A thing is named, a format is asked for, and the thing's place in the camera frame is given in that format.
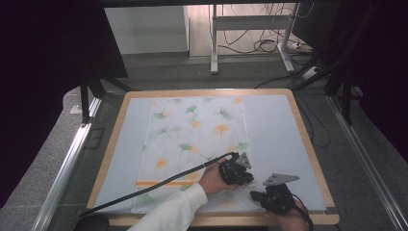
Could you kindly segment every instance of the human arm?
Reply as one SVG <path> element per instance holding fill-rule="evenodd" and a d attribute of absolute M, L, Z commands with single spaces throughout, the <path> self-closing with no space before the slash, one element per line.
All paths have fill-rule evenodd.
<path fill-rule="evenodd" d="M 163 204 L 146 214 L 128 231 L 145 230 L 187 230 L 194 219 L 196 210 L 207 203 L 207 194 L 223 190 L 234 190 L 238 185 L 228 186 L 218 171 L 218 164 L 208 166 L 198 183 L 183 192 L 172 194 Z"/>
<path fill-rule="evenodd" d="M 301 210 L 305 211 L 300 201 L 296 200 L 295 204 Z M 278 221 L 280 227 L 282 228 L 282 231 L 307 231 L 308 230 L 308 225 L 304 217 L 300 213 L 298 213 L 295 209 L 291 209 L 284 216 L 276 215 L 273 212 L 270 212 L 267 210 L 267 215 L 269 215 L 272 218 L 275 218 Z"/>

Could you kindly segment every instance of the wooden table border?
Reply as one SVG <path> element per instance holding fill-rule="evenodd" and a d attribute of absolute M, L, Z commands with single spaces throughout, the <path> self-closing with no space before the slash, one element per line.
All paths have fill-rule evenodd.
<path fill-rule="evenodd" d="M 262 90 L 150 90 L 150 91 L 131 91 L 128 92 L 120 108 L 119 115 L 115 123 L 114 130 L 112 132 L 108 147 L 105 152 L 105 157 L 99 169 L 98 176 L 96 177 L 93 190 L 91 192 L 87 207 L 93 208 L 96 202 L 96 198 L 102 188 L 105 177 L 108 173 L 108 168 L 111 159 L 115 152 L 115 145 L 119 137 L 120 129 L 123 125 L 124 118 L 126 117 L 126 111 L 132 98 L 151 98 L 151 97 L 188 97 L 188 96 L 247 96 L 247 95 L 274 95 L 285 94 L 288 97 L 291 105 L 293 116 L 295 118 L 297 127 L 299 128 L 300 135 L 303 139 L 303 143 L 309 155 L 312 168 L 315 171 L 320 190 L 323 194 L 326 208 L 335 208 L 335 204 L 329 188 L 327 186 L 324 175 L 321 171 L 319 160 L 316 156 L 315 150 L 309 139 L 309 135 L 306 131 L 306 127 L 303 123 L 300 111 L 297 108 L 296 101 L 294 100 L 293 93 L 286 89 L 262 89 Z M 134 214 L 121 214 L 121 215 L 108 215 L 111 225 L 116 226 L 131 226 L 136 223 L 141 215 Z M 318 213 L 311 214 L 311 218 L 314 224 L 336 224 L 339 222 L 338 214 L 326 214 Z M 261 214 L 234 214 L 234 215 L 197 215 L 191 226 L 269 226 L 276 225 L 276 220 Z"/>

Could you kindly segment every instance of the metal bracket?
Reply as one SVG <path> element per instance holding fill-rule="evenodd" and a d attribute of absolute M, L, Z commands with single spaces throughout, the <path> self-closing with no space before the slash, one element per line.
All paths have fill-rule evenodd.
<path fill-rule="evenodd" d="M 248 157 L 246 156 L 245 152 L 243 152 L 243 154 L 237 159 L 237 161 L 235 161 L 235 163 L 239 166 L 252 169 L 252 165 L 249 163 Z"/>
<path fill-rule="evenodd" d="M 264 181 L 263 184 L 264 186 L 277 186 L 298 179 L 300 179 L 298 176 L 272 173 L 272 175 L 266 181 Z"/>

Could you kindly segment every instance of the orange stripe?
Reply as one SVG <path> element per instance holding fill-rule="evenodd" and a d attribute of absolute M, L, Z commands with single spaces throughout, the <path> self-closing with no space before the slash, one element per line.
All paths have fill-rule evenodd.
<path fill-rule="evenodd" d="M 184 185 L 192 185 L 195 181 L 171 181 L 168 182 L 167 186 L 184 186 Z M 136 182 L 137 186 L 154 186 L 159 184 L 160 181 L 138 181 Z"/>

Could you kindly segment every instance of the white sleeve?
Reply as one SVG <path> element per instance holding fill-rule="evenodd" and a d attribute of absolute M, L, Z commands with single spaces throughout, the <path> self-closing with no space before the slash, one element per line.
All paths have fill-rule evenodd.
<path fill-rule="evenodd" d="M 169 196 L 128 231 L 185 231 L 192 223 L 195 211 L 207 201 L 204 190 L 198 183 L 194 183 L 185 191 Z"/>

